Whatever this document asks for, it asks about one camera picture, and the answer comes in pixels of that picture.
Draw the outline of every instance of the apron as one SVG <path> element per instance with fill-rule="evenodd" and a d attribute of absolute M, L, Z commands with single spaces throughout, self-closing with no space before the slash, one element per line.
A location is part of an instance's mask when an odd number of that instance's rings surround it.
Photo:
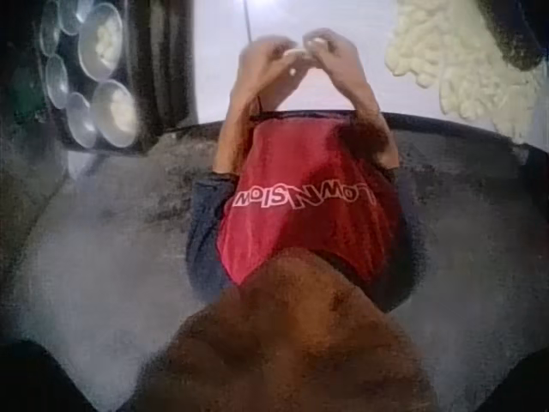
<path fill-rule="evenodd" d="M 392 184 L 349 153 L 341 138 L 348 122 L 272 118 L 254 129 L 217 239 L 233 282 L 289 247 L 335 255 L 366 282 L 381 272 L 400 205 Z"/>

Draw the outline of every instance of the muffin tin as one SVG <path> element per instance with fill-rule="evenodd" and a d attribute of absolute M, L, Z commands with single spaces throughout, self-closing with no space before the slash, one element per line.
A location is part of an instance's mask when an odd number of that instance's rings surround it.
<path fill-rule="evenodd" d="M 45 4 L 38 33 L 40 65 L 50 114 L 67 148 L 139 154 L 157 142 L 161 126 L 149 18 L 143 2 Z M 101 46 L 99 27 L 103 35 L 108 32 Z M 116 33 L 121 34 L 118 43 Z"/>

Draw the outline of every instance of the person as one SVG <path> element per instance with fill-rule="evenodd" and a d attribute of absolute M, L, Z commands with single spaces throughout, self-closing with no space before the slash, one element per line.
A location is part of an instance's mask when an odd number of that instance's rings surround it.
<path fill-rule="evenodd" d="M 285 53 L 291 40 L 266 37 L 240 57 L 213 171 L 191 206 L 189 277 L 209 304 L 142 369 L 123 410 L 436 406 L 370 288 L 409 227 L 395 140 L 353 44 L 328 29 L 304 43 L 307 55 Z M 265 116 L 312 65 L 355 112 Z"/>
<path fill-rule="evenodd" d="M 407 297 L 423 260 L 398 148 L 354 44 L 318 29 L 304 36 L 304 45 L 307 55 L 285 53 L 295 43 L 270 36 L 240 56 L 213 171 L 193 189 L 190 282 L 211 302 L 276 252 L 301 247 L 388 311 Z M 268 110 L 293 91 L 313 65 L 354 112 L 270 112 L 253 120 L 258 108 Z"/>

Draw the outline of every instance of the round metal cup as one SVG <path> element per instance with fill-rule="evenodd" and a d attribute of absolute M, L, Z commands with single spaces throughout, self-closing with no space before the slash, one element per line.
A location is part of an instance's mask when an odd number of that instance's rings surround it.
<path fill-rule="evenodd" d="M 94 6 L 94 0 L 59 0 L 59 25 L 69 36 L 78 34 L 78 29 L 86 20 Z"/>
<path fill-rule="evenodd" d="M 45 88 L 51 103 L 57 109 L 64 109 L 69 98 L 69 76 L 63 60 L 54 54 L 45 64 Z"/>
<path fill-rule="evenodd" d="M 90 105 L 80 93 L 72 93 L 67 101 L 67 121 L 73 138 L 84 148 L 92 148 L 97 142 Z"/>
<path fill-rule="evenodd" d="M 92 116 L 97 128 L 110 144 L 117 148 L 127 148 L 134 143 L 137 133 L 120 130 L 115 124 L 111 112 L 111 103 L 112 95 L 117 90 L 122 90 L 125 94 L 131 96 L 130 91 L 122 83 L 114 80 L 103 82 L 95 89 L 92 98 Z"/>
<path fill-rule="evenodd" d="M 47 57 L 53 56 L 55 53 L 60 31 L 57 5 L 54 2 L 48 2 L 42 11 L 39 35 L 40 49 Z"/>
<path fill-rule="evenodd" d="M 80 29 L 78 38 L 78 58 L 84 72 L 96 82 L 108 79 L 120 63 L 122 51 L 118 54 L 114 65 L 104 63 L 95 47 L 99 43 L 98 29 L 107 20 L 114 18 L 120 36 L 124 36 L 122 17 L 116 7 L 109 3 L 100 3 L 87 15 L 87 19 Z"/>

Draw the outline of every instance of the red apron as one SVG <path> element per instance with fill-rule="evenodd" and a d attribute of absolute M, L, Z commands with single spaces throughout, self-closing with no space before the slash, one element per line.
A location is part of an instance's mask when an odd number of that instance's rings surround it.
<path fill-rule="evenodd" d="M 255 128 L 217 239 L 234 282 L 287 247 L 331 253 L 367 282 L 381 271 L 400 206 L 392 184 L 347 150 L 346 122 L 284 118 Z"/>

